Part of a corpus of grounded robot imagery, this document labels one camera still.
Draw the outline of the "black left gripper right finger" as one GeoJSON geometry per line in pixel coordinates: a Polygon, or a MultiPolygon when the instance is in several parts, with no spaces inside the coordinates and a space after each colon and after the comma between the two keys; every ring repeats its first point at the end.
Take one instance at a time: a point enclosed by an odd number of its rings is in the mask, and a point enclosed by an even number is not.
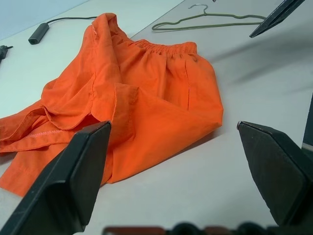
{"type": "Polygon", "coordinates": [[[313,224],[313,161],[285,133],[237,124],[251,176],[279,226],[313,224]]]}

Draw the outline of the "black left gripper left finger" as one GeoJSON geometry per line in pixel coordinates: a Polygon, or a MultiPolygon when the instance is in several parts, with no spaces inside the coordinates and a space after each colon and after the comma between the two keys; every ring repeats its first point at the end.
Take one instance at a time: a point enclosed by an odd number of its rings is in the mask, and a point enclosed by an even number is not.
{"type": "Polygon", "coordinates": [[[0,233],[73,235],[89,224],[101,185],[110,122],[83,128],[40,173],[0,233]]]}

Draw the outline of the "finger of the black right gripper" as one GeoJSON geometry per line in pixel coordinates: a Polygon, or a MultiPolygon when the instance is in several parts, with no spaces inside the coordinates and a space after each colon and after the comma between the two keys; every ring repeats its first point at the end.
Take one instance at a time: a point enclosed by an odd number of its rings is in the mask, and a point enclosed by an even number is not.
{"type": "Polygon", "coordinates": [[[261,24],[250,34],[249,37],[254,38],[280,24],[304,1],[305,0],[284,0],[261,22],[261,24]]]}

